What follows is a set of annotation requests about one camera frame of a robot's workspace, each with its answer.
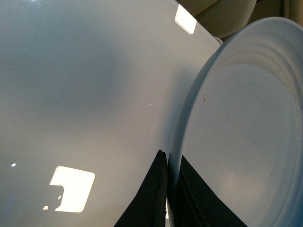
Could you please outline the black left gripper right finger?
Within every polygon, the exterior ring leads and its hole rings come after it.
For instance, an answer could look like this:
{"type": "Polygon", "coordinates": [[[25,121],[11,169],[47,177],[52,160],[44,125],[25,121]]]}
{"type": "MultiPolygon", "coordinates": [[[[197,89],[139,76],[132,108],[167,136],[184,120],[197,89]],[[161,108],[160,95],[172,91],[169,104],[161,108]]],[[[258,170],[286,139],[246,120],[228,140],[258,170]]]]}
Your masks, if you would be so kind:
{"type": "Polygon", "coordinates": [[[185,157],[181,159],[174,186],[174,226],[176,227],[245,227],[211,190],[185,157]]]}

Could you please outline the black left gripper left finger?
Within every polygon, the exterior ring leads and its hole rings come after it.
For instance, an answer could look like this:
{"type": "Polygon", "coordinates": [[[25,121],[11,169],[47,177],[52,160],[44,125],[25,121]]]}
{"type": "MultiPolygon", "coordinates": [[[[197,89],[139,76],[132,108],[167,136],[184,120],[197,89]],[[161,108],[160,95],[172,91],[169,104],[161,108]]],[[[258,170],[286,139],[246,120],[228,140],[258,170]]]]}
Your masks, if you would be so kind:
{"type": "Polygon", "coordinates": [[[165,152],[159,150],[136,196],[116,222],[116,227],[164,227],[168,165],[165,152]]]}

